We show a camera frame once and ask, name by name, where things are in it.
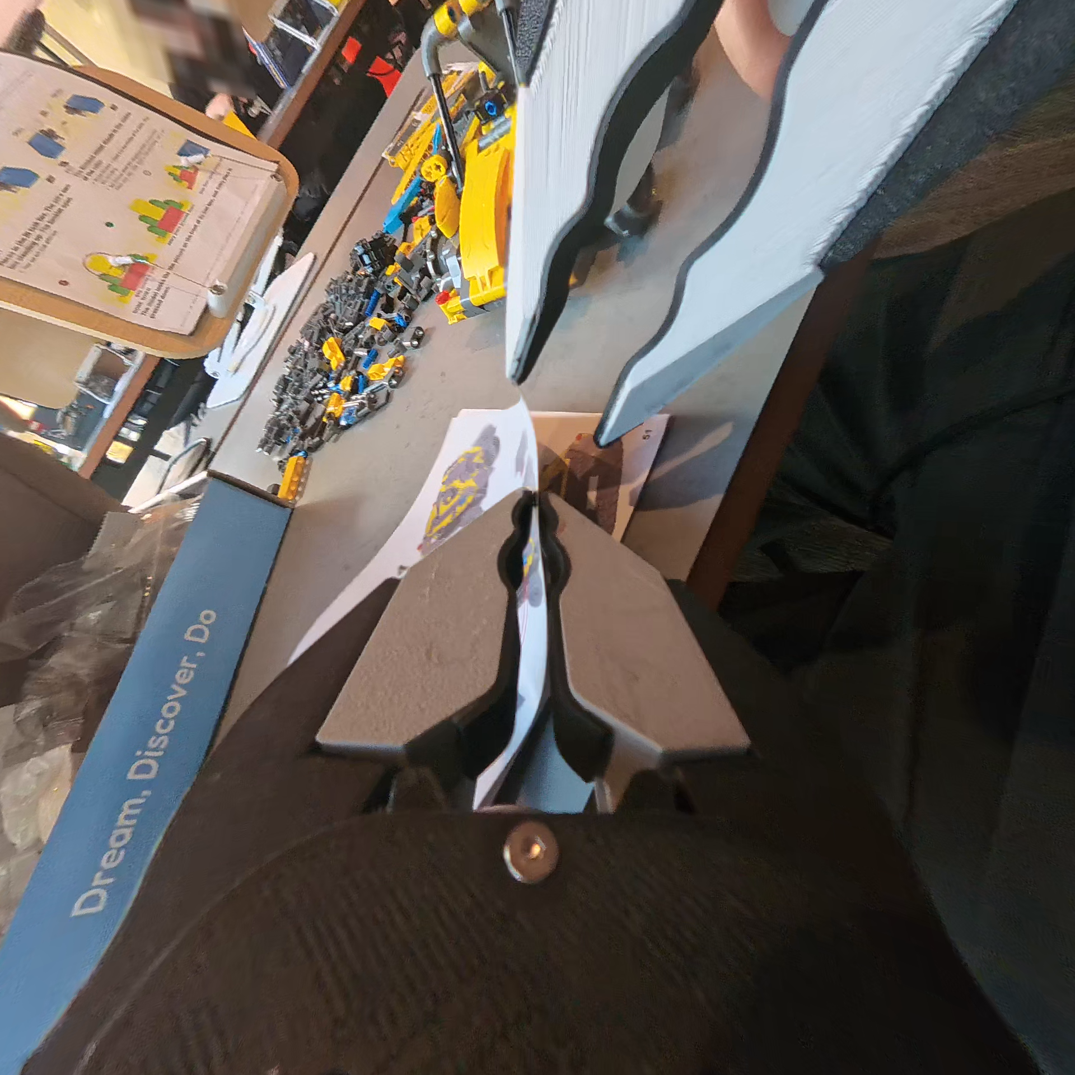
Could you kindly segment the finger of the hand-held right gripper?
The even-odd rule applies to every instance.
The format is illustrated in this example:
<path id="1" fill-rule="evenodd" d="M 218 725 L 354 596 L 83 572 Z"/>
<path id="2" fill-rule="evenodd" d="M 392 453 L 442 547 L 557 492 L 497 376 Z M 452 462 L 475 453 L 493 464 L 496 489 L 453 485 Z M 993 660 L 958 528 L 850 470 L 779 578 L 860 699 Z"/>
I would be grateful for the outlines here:
<path id="1" fill-rule="evenodd" d="M 533 371 L 577 256 L 619 207 L 631 143 L 713 26 L 720 2 L 524 2 L 505 373 Z"/>
<path id="2" fill-rule="evenodd" d="M 605 445 L 650 418 L 825 276 L 838 236 L 1014 2 L 817 2 L 777 78 L 758 167 L 685 260 L 653 341 L 617 381 Z"/>

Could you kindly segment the person's black clothing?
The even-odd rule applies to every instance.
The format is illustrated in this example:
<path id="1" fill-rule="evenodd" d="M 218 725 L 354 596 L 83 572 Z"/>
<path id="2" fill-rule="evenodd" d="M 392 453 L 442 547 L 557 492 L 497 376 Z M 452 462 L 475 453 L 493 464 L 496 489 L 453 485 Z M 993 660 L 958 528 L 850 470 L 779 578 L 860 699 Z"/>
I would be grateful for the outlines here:
<path id="1" fill-rule="evenodd" d="M 1073 1073 L 1073 133 L 895 223 L 721 606 L 1045 1073 Z"/>

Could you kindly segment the blue cardboard box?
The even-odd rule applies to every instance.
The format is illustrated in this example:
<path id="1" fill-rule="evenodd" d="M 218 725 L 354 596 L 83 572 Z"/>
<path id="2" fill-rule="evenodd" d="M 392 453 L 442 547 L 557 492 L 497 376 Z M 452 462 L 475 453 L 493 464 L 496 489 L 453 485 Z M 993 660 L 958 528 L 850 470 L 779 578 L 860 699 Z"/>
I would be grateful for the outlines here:
<path id="1" fill-rule="evenodd" d="M 290 515 L 207 478 L 2 943 L 2 1048 L 42 1040 L 127 917 L 207 756 Z"/>

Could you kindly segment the crumpled clear plastic bags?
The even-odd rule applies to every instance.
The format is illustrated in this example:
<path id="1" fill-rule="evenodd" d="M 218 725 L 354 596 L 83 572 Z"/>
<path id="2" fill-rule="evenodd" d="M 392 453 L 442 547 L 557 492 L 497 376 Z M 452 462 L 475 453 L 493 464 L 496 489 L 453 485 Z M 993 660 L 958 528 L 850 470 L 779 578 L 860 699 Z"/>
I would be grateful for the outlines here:
<path id="1" fill-rule="evenodd" d="M 2 706 L 2 934 L 201 499 L 110 513 L 89 551 L 22 585 L 2 607 L 2 669 L 22 674 Z"/>

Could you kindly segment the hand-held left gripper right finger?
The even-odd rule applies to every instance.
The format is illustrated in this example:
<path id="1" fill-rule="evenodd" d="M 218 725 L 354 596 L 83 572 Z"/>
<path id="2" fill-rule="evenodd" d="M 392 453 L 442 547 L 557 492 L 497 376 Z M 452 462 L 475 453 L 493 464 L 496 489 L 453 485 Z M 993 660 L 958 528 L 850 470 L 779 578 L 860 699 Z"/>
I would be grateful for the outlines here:
<path id="1" fill-rule="evenodd" d="M 750 740 L 657 569 L 542 497 L 557 747 L 584 782 L 748 752 Z"/>

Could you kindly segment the yellow toy brick vehicle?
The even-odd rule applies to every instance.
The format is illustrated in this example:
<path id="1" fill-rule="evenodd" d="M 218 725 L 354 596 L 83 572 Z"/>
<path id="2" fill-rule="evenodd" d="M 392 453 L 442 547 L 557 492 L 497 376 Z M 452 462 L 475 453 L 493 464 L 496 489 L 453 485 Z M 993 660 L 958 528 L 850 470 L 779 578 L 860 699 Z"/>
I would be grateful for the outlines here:
<path id="1" fill-rule="evenodd" d="M 399 169 L 383 232 L 401 244 L 396 293 L 432 298 L 450 325 L 506 293 L 514 188 L 518 2 L 443 2 L 419 43 L 429 96 L 383 152 Z"/>

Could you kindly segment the clipboard with instruction sheet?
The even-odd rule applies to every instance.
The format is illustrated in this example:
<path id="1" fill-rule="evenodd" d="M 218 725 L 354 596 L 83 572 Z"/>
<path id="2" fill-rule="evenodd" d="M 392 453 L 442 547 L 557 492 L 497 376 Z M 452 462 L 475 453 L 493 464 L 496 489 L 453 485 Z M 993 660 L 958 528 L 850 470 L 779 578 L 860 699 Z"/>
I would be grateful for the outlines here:
<path id="1" fill-rule="evenodd" d="M 149 87 L 2 52 L 2 309 L 205 355 L 298 189 L 277 149 Z"/>

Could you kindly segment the person's right hand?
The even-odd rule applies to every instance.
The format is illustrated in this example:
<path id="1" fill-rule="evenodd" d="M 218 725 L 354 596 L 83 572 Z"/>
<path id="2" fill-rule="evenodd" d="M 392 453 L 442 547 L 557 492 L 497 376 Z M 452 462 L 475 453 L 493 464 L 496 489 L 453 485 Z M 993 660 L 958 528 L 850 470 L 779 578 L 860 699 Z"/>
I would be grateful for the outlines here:
<path id="1" fill-rule="evenodd" d="M 723 1 L 715 18 L 718 41 L 739 78 L 772 100 L 791 35 L 813 1 Z"/>

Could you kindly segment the toy brick instruction booklet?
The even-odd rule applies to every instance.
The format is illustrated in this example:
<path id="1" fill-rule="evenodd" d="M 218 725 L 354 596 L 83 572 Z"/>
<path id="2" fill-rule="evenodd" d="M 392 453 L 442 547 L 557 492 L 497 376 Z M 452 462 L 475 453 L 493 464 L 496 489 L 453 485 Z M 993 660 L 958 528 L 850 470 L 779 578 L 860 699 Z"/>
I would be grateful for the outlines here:
<path id="1" fill-rule="evenodd" d="M 484 805 L 502 785 L 508 763 L 524 742 L 522 733 L 516 730 L 518 680 L 524 679 L 524 686 L 530 690 L 524 696 L 528 704 L 536 706 L 544 698 L 544 691 L 548 691 L 545 700 L 551 704 L 547 659 L 548 574 L 542 550 L 542 497 L 553 494 L 536 494 L 539 453 L 532 419 L 520 402 L 507 410 L 467 412 L 455 422 L 460 422 L 461 432 L 468 432 L 470 438 L 467 443 L 459 441 L 454 446 L 453 455 L 445 454 L 440 481 L 430 478 L 428 487 L 422 490 L 426 498 L 416 501 L 415 510 L 428 506 L 427 522 L 418 528 L 417 514 L 410 514 L 354 584 L 322 613 L 303 637 L 295 656 L 320 651 L 329 641 L 342 641 L 344 637 L 358 637 L 362 642 L 360 653 L 350 665 L 345 666 L 345 679 L 332 699 L 329 715 L 395 594 L 396 586 L 410 568 L 504 498 L 516 492 L 530 492 L 533 494 L 533 508 L 529 539 L 522 551 L 521 582 L 517 589 L 520 658 L 514 732 L 502 751 L 326 751 L 319 746 L 331 760 L 378 763 L 384 768 L 385 775 L 392 776 L 395 782 L 390 791 L 379 800 L 370 799 L 370 807 L 366 811 L 369 817 L 408 817 L 408 812 L 399 806 L 403 791 L 429 787 L 445 794 L 448 790 L 457 790 L 465 782 L 476 786 L 474 802 Z"/>

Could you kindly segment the pile of loose toy bricks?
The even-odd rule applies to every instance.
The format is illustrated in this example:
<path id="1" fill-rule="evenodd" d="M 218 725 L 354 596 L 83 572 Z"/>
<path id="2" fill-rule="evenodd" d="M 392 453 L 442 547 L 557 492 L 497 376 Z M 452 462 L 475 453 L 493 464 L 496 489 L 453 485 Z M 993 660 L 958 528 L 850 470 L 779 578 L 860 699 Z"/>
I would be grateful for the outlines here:
<path id="1" fill-rule="evenodd" d="M 331 278 L 321 303 L 288 347 L 271 392 L 257 450 L 283 474 L 386 406 L 422 345 L 415 322 L 455 252 L 429 217 L 397 241 L 383 231 L 358 241 L 347 269 Z"/>

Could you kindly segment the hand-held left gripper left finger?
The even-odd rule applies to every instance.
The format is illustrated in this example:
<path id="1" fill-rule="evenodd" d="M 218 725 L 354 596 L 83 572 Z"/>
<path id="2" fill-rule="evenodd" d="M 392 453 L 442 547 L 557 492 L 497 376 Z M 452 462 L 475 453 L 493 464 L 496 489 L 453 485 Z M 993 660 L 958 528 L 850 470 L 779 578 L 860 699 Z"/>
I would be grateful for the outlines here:
<path id="1" fill-rule="evenodd" d="M 533 494 L 411 567 L 317 733 L 326 751 L 502 751 L 517 706 L 517 589 Z"/>

